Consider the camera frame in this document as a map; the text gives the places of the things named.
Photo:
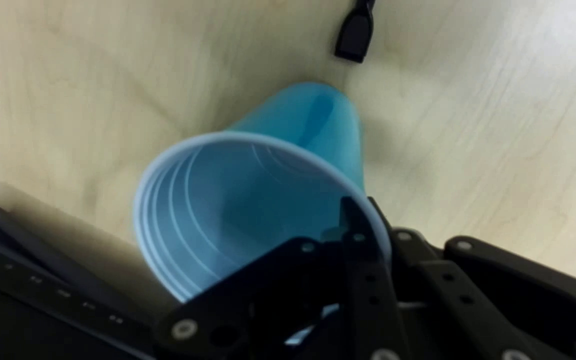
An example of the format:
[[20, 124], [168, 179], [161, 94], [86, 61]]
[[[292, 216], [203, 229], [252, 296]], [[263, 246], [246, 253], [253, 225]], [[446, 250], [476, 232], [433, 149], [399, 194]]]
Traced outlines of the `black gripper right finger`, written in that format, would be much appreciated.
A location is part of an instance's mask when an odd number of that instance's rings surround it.
[[351, 360], [435, 360], [418, 308], [399, 305], [375, 234], [351, 198], [340, 201], [343, 313]]

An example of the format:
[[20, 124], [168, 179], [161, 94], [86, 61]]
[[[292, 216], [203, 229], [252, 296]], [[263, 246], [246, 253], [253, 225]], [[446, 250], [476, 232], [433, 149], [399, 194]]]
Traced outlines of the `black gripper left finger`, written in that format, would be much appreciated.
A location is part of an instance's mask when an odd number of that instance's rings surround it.
[[174, 308], [153, 329], [157, 360], [340, 360], [338, 242], [294, 237]]

